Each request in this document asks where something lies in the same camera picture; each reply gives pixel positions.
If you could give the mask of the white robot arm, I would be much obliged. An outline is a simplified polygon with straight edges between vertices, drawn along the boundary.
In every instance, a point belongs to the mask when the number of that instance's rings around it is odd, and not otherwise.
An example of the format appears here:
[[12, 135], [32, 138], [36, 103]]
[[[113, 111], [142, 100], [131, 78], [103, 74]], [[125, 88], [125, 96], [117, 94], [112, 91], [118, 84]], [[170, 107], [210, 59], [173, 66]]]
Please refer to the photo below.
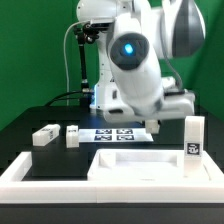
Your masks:
[[77, 18], [98, 45], [100, 78], [93, 109], [109, 122], [180, 119], [195, 95], [164, 78], [159, 61], [194, 54], [205, 40], [195, 0], [79, 0]]

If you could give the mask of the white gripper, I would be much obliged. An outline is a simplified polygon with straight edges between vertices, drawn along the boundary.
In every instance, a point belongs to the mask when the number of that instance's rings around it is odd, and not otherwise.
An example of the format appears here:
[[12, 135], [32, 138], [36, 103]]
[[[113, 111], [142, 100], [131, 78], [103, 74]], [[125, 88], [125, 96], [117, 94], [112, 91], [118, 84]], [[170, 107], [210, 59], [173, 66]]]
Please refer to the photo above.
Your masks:
[[161, 101], [143, 108], [131, 108], [116, 99], [105, 106], [103, 115], [110, 123], [182, 119], [194, 114], [194, 101], [195, 95], [186, 90], [168, 92]]

